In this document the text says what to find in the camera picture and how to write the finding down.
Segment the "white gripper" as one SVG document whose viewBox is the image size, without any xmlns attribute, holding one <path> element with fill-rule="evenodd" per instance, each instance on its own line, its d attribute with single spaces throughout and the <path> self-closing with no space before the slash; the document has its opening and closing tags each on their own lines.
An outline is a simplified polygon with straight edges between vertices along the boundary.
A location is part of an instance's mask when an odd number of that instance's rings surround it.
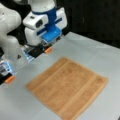
<svg viewBox="0 0 120 120">
<path fill-rule="evenodd" d="M 29 45 L 36 46 L 41 42 L 41 38 L 37 34 L 39 30 L 42 30 L 48 23 L 48 17 L 46 15 L 34 15 L 29 14 L 24 20 L 25 36 Z"/>
</svg>

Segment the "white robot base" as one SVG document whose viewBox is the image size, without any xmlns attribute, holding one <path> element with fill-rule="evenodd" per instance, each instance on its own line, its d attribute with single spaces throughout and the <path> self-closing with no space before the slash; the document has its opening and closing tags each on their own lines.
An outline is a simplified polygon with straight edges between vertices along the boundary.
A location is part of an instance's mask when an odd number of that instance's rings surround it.
<svg viewBox="0 0 120 120">
<path fill-rule="evenodd" d="M 27 58 L 16 37 L 0 34 L 0 47 L 3 49 L 5 58 L 9 61 L 14 72 L 27 63 Z"/>
</svg>

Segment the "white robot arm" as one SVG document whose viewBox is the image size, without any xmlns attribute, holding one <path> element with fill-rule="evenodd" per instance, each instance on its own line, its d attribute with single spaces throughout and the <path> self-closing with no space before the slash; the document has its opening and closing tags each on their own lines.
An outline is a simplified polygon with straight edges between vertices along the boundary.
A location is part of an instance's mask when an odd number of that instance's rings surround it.
<svg viewBox="0 0 120 120">
<path fill-rule="evenodd" d="M 20 14 L 0 2 L 0 43 L 5 45 L 10 39 L 8 33 L 21 23 L 25 26 L 27 43 L 31 46 L 46 46 L 59 38 L 67 26 L 63 7 L 56 8 L 54 0 L 14 0 L 18 4 L 28 4 L 31 11 L 21 19 Z"/>
</svg>

